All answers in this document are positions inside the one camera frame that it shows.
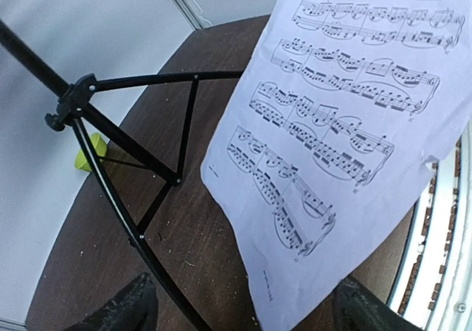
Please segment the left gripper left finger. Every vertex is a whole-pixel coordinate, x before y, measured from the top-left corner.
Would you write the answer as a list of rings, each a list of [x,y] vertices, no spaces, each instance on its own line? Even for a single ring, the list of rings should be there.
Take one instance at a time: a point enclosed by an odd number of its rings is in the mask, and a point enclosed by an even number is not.
[[[149,273],[141,273],[102,307],[66,330],[156,330],[159,300]]]

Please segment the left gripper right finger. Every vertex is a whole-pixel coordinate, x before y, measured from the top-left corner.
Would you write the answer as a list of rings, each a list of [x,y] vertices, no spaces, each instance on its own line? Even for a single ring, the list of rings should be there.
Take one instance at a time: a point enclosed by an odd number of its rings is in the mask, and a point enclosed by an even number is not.
[[[351,276],[333,290],[333,320],[335,330],[421,331]]]

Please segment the white sheet music paper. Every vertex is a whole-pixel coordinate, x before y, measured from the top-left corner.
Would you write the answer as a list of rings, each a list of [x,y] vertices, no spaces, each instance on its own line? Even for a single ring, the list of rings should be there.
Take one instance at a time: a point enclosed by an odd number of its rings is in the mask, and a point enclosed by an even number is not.
[[[277,0],[201,179],[264,330],[392,232],[471,117],[471,0]]]

